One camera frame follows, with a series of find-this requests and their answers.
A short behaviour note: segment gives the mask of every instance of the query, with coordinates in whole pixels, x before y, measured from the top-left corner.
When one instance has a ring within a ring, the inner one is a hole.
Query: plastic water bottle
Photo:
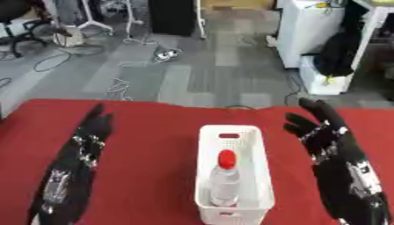
[[[217,207],[235,207],[239,196],[237,156],[232,150],[219,153],[218,164],[210,177],[211,203]]]

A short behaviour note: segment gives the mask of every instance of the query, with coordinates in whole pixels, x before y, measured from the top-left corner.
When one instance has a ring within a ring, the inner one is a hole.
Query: white plastic basket
[[[237,154],[241,185],[236,207],[210,203],[209,177],[223,149]],[[194,201],[206,224],[260,224],[274,206],[274,191],[266,161],[262,134],[252,126],[204,126],[200,130]]]

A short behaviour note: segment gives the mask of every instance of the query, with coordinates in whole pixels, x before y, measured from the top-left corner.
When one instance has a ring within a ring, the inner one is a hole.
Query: white storage box
[[[210,203],[209,178],[217,166],[219,152],[224,149],[237,154],[241,184],[236,207],[214,207]],[[274,206],[274,191],[262,134],[257,127],[218,125],[201,128],[194,200],[206,224],[261,223],[266,212]]]
[[[327,83],[327,76],[321,75],[313,64],[313,56],[303,56],[301,60],[300,77],[309,94],[339,95],[346,86],[346,77],[334,77]]]

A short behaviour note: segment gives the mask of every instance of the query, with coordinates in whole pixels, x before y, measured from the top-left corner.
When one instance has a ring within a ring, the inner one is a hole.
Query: black bag
[[[348,76],[354,72],[352,62],[360,45],[360,33],[337,33],[313,59],[316,69],[324,76]]]
[[[349,0],[345,8],[345,17],[341,23],[341,32],[333,35],[315,56],[316,69],[324,76],[348,76],[354,73],[352,62],[361,42],[361,30],[364,23],[362,15],[368,10]]]

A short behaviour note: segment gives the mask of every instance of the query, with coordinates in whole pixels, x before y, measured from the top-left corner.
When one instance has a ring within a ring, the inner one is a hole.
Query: white cabinet
[[[321,1],[284,0],[278,52],[285,68],[299,68],[301,56],[324,45],[338,30],[343,8],[317,8]]]

